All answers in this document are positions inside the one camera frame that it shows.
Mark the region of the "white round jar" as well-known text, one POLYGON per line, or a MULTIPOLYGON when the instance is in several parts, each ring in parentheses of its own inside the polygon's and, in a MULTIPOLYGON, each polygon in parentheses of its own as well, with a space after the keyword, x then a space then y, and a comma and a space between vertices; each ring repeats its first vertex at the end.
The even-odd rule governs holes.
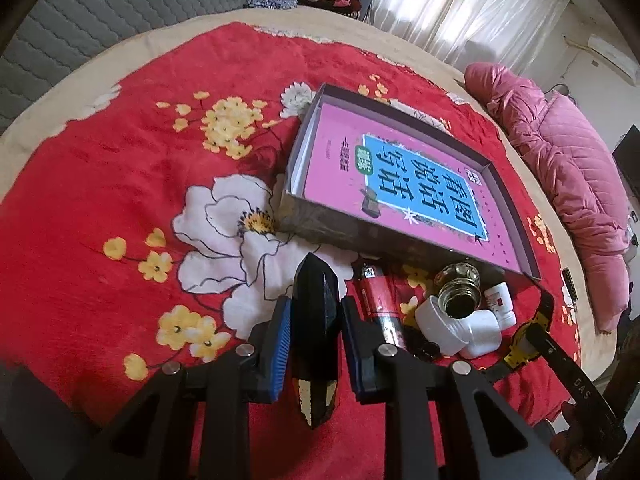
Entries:
POLYGON ((417 307, 414 316, 423 336, 436 344, 443 356, 454 356, 468 345, 469 334, 464 326, 439 309, 435 296, 429 296, 417 307))

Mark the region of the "red cylindrical battery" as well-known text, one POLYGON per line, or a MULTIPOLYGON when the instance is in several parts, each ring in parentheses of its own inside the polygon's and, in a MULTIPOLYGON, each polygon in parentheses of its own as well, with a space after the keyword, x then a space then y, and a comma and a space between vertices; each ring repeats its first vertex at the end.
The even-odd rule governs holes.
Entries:
POLYGON ((386 344, 407 349, 399 307, 383 270, 373 261, 365 261, 357 272, 356 282, 363 318, 378 326, 386 344))

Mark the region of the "small white pill bottle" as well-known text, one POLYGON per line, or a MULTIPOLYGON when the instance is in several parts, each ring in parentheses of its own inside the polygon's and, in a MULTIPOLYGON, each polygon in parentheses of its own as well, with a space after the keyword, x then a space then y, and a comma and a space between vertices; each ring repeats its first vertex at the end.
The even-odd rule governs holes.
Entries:
POLYGON ((506 282, 491 286, 484 291, 486 307, 495 315, 500 330, 503 332, 513 327, 518 320, 514 312, 513 302, 506 282))

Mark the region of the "black gold lipstick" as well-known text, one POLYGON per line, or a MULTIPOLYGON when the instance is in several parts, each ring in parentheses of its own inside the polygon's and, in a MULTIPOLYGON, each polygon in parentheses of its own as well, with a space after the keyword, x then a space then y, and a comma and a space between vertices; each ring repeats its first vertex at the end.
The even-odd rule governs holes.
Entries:
POLYGON ((290 360, 298 406, 311 428, 329 420, 335 408, 339 306, 336 275, 310 252, 295 275, 290 360))

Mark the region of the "black yellow wristwatch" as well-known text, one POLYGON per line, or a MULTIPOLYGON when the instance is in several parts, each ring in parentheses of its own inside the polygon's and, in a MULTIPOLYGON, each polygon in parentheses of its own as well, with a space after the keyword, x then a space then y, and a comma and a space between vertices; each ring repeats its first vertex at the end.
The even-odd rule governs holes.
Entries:
POLYGON ((512 336, 506 356, 480 372, 491 385, 541 356, 548 359, 548 356, 553 356, 556 352, 556 344, 549 333, 554 311, 553 296, 530 275, 527 278, 540 292, 538 307, 534 316, 523 323, 512 336))

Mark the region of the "pink exercise book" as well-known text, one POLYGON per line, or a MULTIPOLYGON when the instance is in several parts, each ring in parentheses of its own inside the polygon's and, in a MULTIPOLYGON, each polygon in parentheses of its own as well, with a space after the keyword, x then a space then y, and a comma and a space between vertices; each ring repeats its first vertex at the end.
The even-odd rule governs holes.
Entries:
POLYGON ((520 270, 506 220, 479 171, 424 136, 334 104, 320 108, 304 195, 410 240, 520 270))

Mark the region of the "red floral blanket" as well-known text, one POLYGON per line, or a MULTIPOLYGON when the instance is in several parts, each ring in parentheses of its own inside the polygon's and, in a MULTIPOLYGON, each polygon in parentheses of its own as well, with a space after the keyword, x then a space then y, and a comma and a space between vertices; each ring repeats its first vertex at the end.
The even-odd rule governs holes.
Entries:
POLYGON ((494 162, 559 289, 544 222, 470 104, 346 44, 222 26, 41 142, 2 200, 1 429, 31 476, 64 477, 163 362, 218 358, 270 311, 244 266, 276 289, 306 254, 266 208, 325 82, 427 112, 494 162))

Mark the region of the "grey cardboard box tray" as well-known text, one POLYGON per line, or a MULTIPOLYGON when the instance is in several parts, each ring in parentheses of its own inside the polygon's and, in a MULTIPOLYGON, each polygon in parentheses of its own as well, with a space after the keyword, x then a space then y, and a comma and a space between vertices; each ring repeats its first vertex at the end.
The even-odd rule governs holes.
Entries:
POLYGON ((539 278, 532 243, 494 164, 450 134, 324 84, 286 166, 280 229, 440 270, 469 260, 485 282, 539 278))

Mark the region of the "black television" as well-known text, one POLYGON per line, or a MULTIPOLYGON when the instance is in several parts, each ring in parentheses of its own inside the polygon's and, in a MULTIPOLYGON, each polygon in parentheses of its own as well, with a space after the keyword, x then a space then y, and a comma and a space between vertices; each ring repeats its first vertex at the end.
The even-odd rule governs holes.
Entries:
POLYGON ((613 151, 613 158, 631 193, 640 197, 640 131, 632 125, 620 138, 613 151))

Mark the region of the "pink quilted duvet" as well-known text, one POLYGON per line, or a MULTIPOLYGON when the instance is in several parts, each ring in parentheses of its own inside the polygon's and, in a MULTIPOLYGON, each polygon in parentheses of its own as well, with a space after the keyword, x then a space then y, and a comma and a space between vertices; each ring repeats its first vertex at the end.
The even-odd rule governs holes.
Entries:
POLYGON ((629 301, 628 202, 611 152, 567 96, 506 66, 476 62, 465 89, 506 132, 573 239, 597 328, 612 332, 629 301))

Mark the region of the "white air conditioner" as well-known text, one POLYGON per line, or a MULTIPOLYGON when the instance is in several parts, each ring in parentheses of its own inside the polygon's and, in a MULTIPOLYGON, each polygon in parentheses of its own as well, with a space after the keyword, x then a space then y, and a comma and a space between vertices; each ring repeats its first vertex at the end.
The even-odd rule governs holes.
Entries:
POLYGON ((596 52, 601 58, 604 58, 605 61, 614 65, 630 79, 636 80, 639 76, 639 64, 637 61, 601 37, 590 35, 587 46, 591 51, 596 52))

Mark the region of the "white curtain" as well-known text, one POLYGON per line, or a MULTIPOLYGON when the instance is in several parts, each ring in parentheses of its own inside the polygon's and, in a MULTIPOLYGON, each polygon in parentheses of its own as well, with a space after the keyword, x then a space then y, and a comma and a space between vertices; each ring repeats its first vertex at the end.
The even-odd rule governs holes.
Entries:
POLYGON ((373 25, 458 70, 476 61, 525 73, 568 0, 373 0, 373 25))

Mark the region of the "blue patterned cloth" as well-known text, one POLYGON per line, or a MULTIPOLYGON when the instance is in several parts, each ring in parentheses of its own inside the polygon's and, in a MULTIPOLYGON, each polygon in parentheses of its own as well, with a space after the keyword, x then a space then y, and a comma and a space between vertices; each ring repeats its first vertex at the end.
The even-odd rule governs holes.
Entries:
POLYGON ((297 0, 245 0, 247 9, 291 10, 297 6, 297 0))

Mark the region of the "grey quilted headboard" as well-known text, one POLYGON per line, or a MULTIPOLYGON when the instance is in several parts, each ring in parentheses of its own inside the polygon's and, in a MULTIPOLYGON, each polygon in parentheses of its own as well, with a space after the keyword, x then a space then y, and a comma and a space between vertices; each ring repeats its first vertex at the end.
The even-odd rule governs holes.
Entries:
POLYGON ((1 125, 122 40, 246 0, 1 0, 1 125))

